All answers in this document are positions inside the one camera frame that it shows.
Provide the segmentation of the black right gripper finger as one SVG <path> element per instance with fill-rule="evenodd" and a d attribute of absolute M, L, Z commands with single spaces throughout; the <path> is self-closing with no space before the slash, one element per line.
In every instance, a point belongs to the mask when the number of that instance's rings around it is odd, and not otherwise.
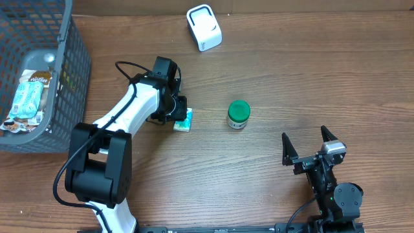
<path fill-rule="evenodd" d="M 321 126 L 321 135 L 324 142 L 334 141 L 338 139 L 327 129 L 325 125 Z"/>
<path fill-rule="evenodd" d="M 283 143 L 282 165 L 291 166 L 293 160 L 298 158 L 298 153 L 286 133 L 282 133 L 281 138 Z"/>

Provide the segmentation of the Kleenex tissue pack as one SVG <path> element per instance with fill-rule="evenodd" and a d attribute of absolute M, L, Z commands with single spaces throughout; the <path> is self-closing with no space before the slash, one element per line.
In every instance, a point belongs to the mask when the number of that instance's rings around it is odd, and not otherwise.
<path fill-rule="evenodd" d="M 183 121 L 176 121 L 173 125 L 174 131 L 190 132 L 191 122 L 193 118 L 193 109 L 187 108 L 186 118 Z"/>

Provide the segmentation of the green lid Knorr jar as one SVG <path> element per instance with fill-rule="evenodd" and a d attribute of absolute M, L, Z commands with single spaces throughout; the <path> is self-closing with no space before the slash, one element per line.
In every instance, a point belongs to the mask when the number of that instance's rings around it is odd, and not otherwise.
<path fill-rule="evenodd" d="M 227 123 L 231 128 L 243 129 L 250 118 L 250 106 L 244 100 L 236 100 L 229 105 Z"/>

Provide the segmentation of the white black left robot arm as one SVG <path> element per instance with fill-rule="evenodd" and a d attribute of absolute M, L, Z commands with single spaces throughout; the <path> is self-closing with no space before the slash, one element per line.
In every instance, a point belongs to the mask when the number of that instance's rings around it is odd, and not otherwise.
<path fill-rule="evenodd" d="M 138 232 L 127 193 L 132 179 L 132 139 L 144 122 L 163 126 L 187 117 L 182 76 L 171 59 L 157 57 L 152 69 L 128 76 L 125 96 L 92 124 L 78 123 L 71 133 L 67 162 L 57 174 L 77 208 L 91 209 L 100 232 Z"/>

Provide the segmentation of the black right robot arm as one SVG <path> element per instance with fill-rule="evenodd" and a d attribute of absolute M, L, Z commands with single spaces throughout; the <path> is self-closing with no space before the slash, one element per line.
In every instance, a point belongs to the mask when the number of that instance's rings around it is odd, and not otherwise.
<path fill-rule="evenodd" d="M 301 205 L 286 223 L 275 224 L 276 232 L 364 232 L 357 223 L 364 195 L 355 183 L 337 183 L 333 167 L 345 159 L 347 146 L 335 137 L 326 126 L 321 127 L 323 144 L 314 155 L 300 157 L 286 133 L 283 143 L 282 165 L 293 166 L 296 175 L 305 174 L 314 197 Z M 320 213 L 310 216 L 305 223 L 294 223 L 295 217 L 316 202 Z"/>

